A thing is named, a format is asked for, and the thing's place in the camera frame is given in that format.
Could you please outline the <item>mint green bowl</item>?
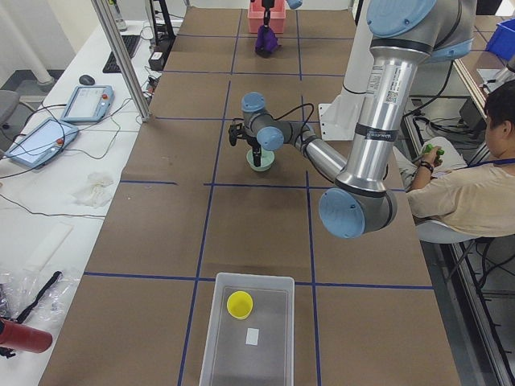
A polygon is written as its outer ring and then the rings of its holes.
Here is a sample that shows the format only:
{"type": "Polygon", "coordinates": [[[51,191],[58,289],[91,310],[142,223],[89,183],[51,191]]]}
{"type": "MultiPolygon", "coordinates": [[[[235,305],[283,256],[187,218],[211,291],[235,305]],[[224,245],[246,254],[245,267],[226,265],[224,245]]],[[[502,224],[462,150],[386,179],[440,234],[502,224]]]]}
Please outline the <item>mint green bowl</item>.
{"type": "Polygon", "coordinates": [[[275,160],[274,152],[268,150],[261,150],[260,165],[255,166],[253,163],[253,150],[248,150],[246,153],[246,161],[249,167],[256,172],[264,172],[271,168],[275,160]]]}

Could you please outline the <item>blue storage bin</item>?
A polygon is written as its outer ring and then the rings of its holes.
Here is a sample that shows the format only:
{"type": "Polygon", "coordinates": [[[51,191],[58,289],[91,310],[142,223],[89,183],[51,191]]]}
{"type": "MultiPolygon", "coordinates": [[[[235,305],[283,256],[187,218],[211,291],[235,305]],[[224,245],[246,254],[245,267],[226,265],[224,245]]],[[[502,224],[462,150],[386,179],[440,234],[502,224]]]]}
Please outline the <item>blue storage bin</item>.
{"type": "Polygon", "coordinates": [[[487,43],[486,51],[510,60],[515,50],[514,23],[514,18],[498,23],[492,38],[487,43]]]}

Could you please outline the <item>near blue teach pendant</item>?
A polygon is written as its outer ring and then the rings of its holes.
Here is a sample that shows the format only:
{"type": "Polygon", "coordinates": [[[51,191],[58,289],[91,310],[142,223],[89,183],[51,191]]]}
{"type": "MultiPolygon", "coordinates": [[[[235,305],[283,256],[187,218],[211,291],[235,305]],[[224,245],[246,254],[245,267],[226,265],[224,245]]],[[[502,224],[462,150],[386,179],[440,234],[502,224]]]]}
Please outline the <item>near blue teach pendant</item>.
{"type": "Polygon", "coordinates": [[[5,157],[19,165],[37,169],[51,162],[71,142],[79,130],[64,121],[48,118],[5,153],[5,157]]]}

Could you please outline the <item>crumpled white tissue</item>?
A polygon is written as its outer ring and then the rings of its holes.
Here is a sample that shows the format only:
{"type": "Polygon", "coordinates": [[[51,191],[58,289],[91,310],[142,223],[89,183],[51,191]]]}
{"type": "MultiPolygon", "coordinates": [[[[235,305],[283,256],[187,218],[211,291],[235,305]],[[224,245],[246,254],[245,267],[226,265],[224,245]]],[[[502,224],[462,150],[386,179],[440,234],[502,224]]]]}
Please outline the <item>crumpled white tissue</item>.
{"type": "Polygon", "coordinates": [[[108,187],[113,184],[113,178],[107,173],[93,172],[88,175],[87,183],[72,194],[76,203],[88,207],[103,207],[112,198],[108,187]]]}

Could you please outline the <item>yellow plastic cup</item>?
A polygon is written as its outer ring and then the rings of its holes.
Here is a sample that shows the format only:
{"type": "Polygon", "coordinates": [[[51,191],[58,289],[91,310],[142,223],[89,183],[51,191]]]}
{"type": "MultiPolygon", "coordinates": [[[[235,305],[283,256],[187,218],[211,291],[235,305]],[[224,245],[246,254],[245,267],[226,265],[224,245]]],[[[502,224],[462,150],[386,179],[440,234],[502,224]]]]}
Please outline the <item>yellow plastic cup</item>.
{"type": "Polygon", "coordinates": [[[233,318],[245,320],[253,310],[253,298],[246,291],[235,291],[229,295],[226,302],[226,308],[233,318]]]}

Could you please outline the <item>purple cloth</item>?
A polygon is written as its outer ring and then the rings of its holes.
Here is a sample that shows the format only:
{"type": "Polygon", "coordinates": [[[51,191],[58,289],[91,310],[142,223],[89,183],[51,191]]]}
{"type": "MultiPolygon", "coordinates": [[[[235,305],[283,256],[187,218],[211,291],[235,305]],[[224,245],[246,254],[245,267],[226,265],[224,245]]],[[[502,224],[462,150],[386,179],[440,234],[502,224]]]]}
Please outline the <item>purple cloth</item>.
{"type": "Polygon", "coordinates": [[[257,39],[254,45],[254,52],[268,58],[278,49],[278,38],[270,26],[261,25],[257,30],[257,39]]]}

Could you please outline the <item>far blue teach pendant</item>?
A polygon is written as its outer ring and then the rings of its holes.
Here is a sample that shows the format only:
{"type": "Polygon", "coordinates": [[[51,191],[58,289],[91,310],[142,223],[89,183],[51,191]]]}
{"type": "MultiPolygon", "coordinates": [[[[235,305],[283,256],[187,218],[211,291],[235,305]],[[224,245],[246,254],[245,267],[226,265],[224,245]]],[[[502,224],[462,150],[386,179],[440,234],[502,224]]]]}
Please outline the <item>far blue teach pendant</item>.
{"type": "Polygon", "coordinates": [[[112,101],[111,86],[76,86],[60,120],[74,125],[97,123],[106,115],[112,101]]]}

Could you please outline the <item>green controller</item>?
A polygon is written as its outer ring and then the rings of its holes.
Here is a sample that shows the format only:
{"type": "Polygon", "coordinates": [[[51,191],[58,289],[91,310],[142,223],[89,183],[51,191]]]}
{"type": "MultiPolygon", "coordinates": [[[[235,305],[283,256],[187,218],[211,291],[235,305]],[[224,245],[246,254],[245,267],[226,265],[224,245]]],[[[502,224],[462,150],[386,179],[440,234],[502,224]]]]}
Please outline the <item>green controller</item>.
{"type": "Polygon", "coordinates": [[[433,166],[440,166],[444,153],[445,151],[441,147],[427,144],[422,149],[421,161],[429,162],[433,166]]]}

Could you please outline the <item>blue teach pendant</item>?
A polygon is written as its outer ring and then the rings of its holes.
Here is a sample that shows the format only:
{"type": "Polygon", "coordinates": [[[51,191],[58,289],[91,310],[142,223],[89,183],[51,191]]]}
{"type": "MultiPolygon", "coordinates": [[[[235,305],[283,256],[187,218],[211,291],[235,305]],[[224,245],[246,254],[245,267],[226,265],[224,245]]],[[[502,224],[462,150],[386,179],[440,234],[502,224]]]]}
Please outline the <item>blue teach pendant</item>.
{"type": "Polygon", "coordinates": [[[5,157],[19,165],[37,169],[51,162],[71,142],[79,130],[64,121],[48,118],[5,153],[5,157]]]}
{"type": "Polygon", "coordinates": [[[112,101],[111,86],[76,86],[60,120],[74,125],[97,123],[106,115],[112,101]]]}

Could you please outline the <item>white foam strip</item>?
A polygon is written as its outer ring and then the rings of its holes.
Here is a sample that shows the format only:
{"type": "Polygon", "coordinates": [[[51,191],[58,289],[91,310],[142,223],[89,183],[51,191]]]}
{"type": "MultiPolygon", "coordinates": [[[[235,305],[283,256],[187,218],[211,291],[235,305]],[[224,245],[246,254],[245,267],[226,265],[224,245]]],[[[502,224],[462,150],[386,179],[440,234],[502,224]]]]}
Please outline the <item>white foam strip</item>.
{"type": "Polygon", "coordinates": [[[73,226],[71,224],[59,222],[54,225],[30,255],[24,269],[40,272],[52,259],[57,249],[63,244],[72,230],[73,226]]]}

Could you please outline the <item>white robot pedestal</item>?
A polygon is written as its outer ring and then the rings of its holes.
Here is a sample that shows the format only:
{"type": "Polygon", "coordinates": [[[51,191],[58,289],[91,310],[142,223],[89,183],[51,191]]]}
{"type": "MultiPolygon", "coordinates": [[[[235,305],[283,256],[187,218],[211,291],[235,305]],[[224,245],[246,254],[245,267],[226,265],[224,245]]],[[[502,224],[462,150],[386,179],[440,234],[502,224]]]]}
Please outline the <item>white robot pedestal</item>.
{"type": "Polygon", "coordinates": [[[331,104],[319,104],[322,138],[326,141],[352,140],[361,113],[373,67],[370,52],[372,33],[366,21],[370,1],[364,0],[357,18],[357,28],[343,86],[331,104]]]}

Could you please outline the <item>red cylinder bottle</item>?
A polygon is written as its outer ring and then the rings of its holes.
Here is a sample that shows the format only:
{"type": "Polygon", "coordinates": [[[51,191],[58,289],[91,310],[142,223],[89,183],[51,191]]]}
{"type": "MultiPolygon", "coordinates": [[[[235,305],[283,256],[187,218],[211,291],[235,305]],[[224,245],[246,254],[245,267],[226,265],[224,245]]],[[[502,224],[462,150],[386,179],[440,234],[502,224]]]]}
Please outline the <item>red cylinder bottle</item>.
{"type": "Polygon", "coordinates": [[[1,320],[1,347],[42,353],[52,344],[49,332],[25,326],[16,322],[1,320]]]}

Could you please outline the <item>clear plastic bag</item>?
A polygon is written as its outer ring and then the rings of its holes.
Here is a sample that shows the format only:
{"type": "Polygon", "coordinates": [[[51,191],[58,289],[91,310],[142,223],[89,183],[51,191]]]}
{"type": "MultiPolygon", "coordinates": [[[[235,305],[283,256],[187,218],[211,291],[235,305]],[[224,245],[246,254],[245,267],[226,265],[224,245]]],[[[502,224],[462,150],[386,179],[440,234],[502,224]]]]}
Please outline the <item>clear plastic bag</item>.
{"type": "Polygon", "coordinates": [[[1,272],[1,317],[13,322],[61,324],[80,283],[76,272],[1,272]]]}

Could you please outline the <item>black computer mouse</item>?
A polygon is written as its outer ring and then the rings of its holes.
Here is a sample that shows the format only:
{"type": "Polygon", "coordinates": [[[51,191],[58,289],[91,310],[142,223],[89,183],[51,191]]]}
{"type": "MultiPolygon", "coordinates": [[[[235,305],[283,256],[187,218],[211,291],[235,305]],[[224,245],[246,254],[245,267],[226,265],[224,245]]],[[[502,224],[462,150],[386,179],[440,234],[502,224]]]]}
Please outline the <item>black computer mouse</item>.
{"type": "Polygon", "coordinates": [[[79,83],[86,86],[92,86],[95,85],[96,81],[92,76],[84,74],[79,77],[79,83]]]}

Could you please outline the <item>seated person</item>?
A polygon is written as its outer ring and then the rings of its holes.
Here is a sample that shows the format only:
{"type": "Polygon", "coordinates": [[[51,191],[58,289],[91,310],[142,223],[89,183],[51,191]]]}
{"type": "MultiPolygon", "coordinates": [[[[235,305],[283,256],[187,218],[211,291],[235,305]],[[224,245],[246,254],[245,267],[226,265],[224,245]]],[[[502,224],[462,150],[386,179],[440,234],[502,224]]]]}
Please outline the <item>seated person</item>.
{"type": "Polygon", "coordinates": [[[457,232],[483,237],[514,233],[514,83],[491,92],[484,105],[490,156],[468,166],[444,137],[430,144],[445,153],[442,164],[411,162],[393,149],[415,219],[437,220],[457,232]]]}

